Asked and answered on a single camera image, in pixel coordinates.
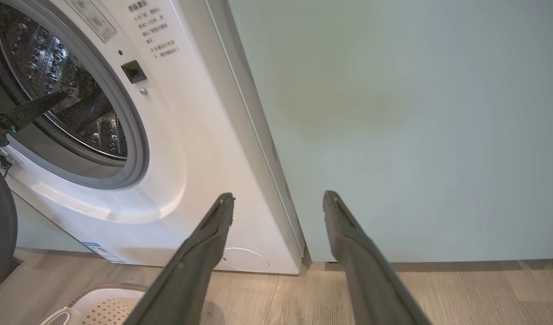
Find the front-loading washing machine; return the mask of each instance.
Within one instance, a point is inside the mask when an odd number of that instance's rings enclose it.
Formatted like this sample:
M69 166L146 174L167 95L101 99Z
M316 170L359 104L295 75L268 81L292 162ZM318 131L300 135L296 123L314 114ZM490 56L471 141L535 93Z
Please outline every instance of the front-loading washing machine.
M114 263L167 263L216 197L217 269L297 274L295 208L226 0L0 0L0 112L70 97L9 136L10 188Z

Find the laundry basket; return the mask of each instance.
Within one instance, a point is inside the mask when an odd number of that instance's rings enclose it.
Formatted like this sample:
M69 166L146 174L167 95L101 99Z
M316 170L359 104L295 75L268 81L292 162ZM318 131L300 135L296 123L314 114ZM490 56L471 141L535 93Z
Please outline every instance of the laundry basket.
M122 325L147 290L141 284L95 284L40 325Z

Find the instruction label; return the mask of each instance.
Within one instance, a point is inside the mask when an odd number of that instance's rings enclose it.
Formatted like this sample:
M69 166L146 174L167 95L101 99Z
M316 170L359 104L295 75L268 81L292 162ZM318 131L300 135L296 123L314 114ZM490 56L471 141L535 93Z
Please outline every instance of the instruction label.
M174 15L174 12L151 5L149 0L128 5L128 11L155 60L180 52L174 40L174 33L169 29L170 20L167 18L167 15Z
M123 260L118 259L118 257L113 255L109 251L106 251L105 248L103 248L101 245L98 245L97 243L88 243L88 242L82 242L82 243L86 245L86 247L95 251L95 253L97 253L101 257L104 257L108 261L111 261L112 263L124 263Z
M116 34L116 29L90 0L64 0L88 26L106 43Z

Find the washing machine opening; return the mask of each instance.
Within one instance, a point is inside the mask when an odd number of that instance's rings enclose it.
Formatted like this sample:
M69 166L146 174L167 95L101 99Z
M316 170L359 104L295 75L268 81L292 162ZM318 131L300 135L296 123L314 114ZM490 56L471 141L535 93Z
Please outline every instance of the washing machine opening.
M59 90L70 94L14 134L12 146L83 185L115 188L136 181L146 161L144 134L102 55L52 4L6 2L12 6L0 2L0 93L7 95L0 94L6 97L0 111Z

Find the wooden floor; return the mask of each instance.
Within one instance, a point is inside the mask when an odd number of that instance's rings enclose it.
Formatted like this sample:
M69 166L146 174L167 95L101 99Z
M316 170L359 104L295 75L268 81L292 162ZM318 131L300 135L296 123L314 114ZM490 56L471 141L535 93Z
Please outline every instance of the wooden floor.
M160 272L91 254L18 254L24 262L0 286L0 325L37 325L92 284L150 285ZM434 325L553 325L553 260L395 268ZM202 324L353 324L345 274L308 261L300 276L214 272Z

